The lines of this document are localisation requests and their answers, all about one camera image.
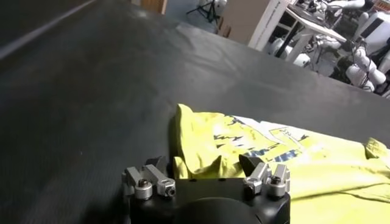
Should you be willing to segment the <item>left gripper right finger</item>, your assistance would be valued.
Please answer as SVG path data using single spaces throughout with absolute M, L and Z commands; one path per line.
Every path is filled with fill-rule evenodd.
M 290 170 L 278 164 L 274 172 L 259 157 L 240 155 L 239 163 L 244 171 L 244 195 L 254 198 L 265 191 L 271 198 L 282 198 L 290 192 Z

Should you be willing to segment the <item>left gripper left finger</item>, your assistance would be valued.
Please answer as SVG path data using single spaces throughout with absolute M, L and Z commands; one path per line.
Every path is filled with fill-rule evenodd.
M 148 159 L 140 169 L 127 167 L 121 178 L 124 198 L 134 196 L 138 200 L 149 200 L 153 195 L 163 198 L 176 195 L 176 181 L 168 177 L 165 156 Z

